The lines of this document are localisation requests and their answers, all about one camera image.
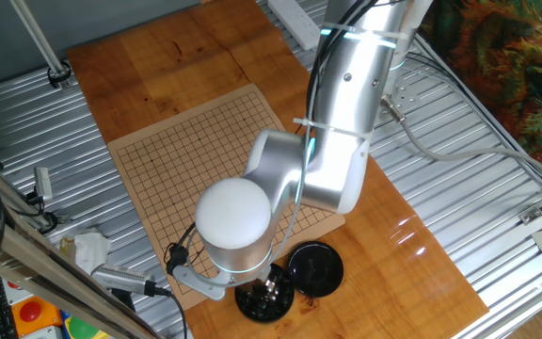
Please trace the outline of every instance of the white cord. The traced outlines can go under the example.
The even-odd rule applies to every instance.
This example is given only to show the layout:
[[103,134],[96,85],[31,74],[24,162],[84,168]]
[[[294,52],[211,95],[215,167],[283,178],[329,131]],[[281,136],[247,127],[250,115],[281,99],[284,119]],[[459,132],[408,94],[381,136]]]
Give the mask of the white cord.
[[[432,76],[430,74],[418,73],[418,72],[416,72],[414,70],[411,70],[409,68],[404,67],[404,69],[406,69],[408,71],[411,71],[411,72],[414,72],[417,75],[435,78],[435,79],[439,80],[440,82],[449,85],[449,87],[451,87],[451,89],[457,91],[464,99],[466,99],[466,101],[468,101],[466,96],[463,95],[463,93],[461,93],[461,91],[459,91],[453,85],[446,82],[444,79]],[[413,133],[409,129],[409,125],[407,124],[407,121],[401,121],[400,124],[403,127],[403,129],[405,130],[406,135],[411,140],[411,143],[413,143],[413,145],[418,150],[420,150],[420,152],[424,153],[425,155],[427,155],[427,156],[429,156],[429,157],[431,157],[431,158],[433,158],[435,160],[438,160],[438,161],[457,161],[457,160],[462,160],[462,159],[466,159],[466,158],[469,158],[469,157],[473,157],[473,156],[476,156],[476,155],[499,153],[499,154],[505,154],[505,155],[512,156],[512,157],[518,158],[520,160],[523,160],[523,161],[529,163],[530,165],[534,166],[539,172],[542,173],[542,164],[540,162],[536,161],[535,159],[531,158],[528,154],[518,152],[518,151],[514,151],[514,150],[508,150],[508,149],[504,149],[504,148],[503,149],[502,148],[487,148],[487,149],[481,149],[481,150],[463,152],[463,153],[457,153],[457,154],[449,154],[449,155],[434,153],[434,152],[426,149],[425,147],[423,147],[423,145],[420,143],[420,141],[415,138],[415,136],[413,135]]]

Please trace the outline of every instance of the white spherical joint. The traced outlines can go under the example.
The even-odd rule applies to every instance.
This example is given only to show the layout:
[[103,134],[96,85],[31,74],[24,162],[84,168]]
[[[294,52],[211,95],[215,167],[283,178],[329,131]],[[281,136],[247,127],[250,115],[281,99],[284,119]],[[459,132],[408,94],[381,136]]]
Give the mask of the white spherical joint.
[[263,189],[248,179],[228,178],[210,186],[196,205],[196,228],[210,245],[238,250],[261,238],[271,220]]

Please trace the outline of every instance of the silver metal shelf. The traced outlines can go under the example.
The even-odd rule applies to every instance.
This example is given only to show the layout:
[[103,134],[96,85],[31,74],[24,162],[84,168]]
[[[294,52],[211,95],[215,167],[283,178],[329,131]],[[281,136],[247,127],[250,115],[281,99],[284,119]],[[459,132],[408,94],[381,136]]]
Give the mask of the silver metal shelf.
[[[303,51],[266,1],[258,1],[301,63],[311,68],[314,52]],[[301,6],[317,24],[327,1]],[[418,52],[432,56],[423,43]],[[147,270],[167,285],[85,97],[53,89],[39,70],[0,84],[0,159],[4,174],[24,192],[32,190],[33,168],[50,169],[55,201],[47,210],[67,214],[72,226],[49,235],[95,228],[112,240],[111,264]],[[466,100],[443,75],[408,61],[397,72],[402,105],[413,133],[436,152],[457,153],[485,147],[518,147],[472,98]],[[507,334],[542,308],[542,299],[521,312],[518,306],[542,291],[542,253],[530,237],[542,219],[525,226],[518,215],[542,198],[542,183],[517,161],[483,155],[435,162],[419,155],[388,114],[380,114],[371,155],[478,292],[490,313],[459,333],[474,337],[499,328]],[[181,328],[178,310],[165,298],[134,297],[140,316],[162,333]]]

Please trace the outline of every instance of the white robotic arm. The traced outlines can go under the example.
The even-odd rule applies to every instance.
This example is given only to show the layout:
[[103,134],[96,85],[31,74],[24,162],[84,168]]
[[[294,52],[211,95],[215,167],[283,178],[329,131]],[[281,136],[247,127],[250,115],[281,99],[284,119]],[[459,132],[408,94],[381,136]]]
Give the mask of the white robotic arm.
[[[222,180],[204,192],[196,209],[196,229],[219,275],[209,280],[190,267],[176,266],[175,279],[211,299],[222,299],[226,287],[265,279],[281,250],[271,253],[288,204],[296,200],[339,214],[355,207],[375,116],[382,99],[395,90],[389,70],[405,60],[430,4],[431,0],[328,2],[326,26],[332,29],[322,30],[317,57],[321,73],[313,69],[311,75],[315,99],[303,120],[306,135],[262,131],[243,177]],[[323,46],[336,39],[336,32],[341,33],[339,41],[323,60]]]

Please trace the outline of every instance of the wooden table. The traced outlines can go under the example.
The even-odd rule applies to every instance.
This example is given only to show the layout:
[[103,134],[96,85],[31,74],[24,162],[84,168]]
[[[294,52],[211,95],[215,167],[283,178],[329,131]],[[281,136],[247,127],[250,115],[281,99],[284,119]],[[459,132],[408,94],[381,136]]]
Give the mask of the wooden table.
[[[255,83],[288,130],[309,74],[253,0],[216,0],[68,51],[104,140]],[[187,311],[196,338],[450,337],[487,312],[440,244],[370,161],[346,224],[320,239],[343,258],[341,287],[297,294],[271,325],[245,319],[232,290]]]

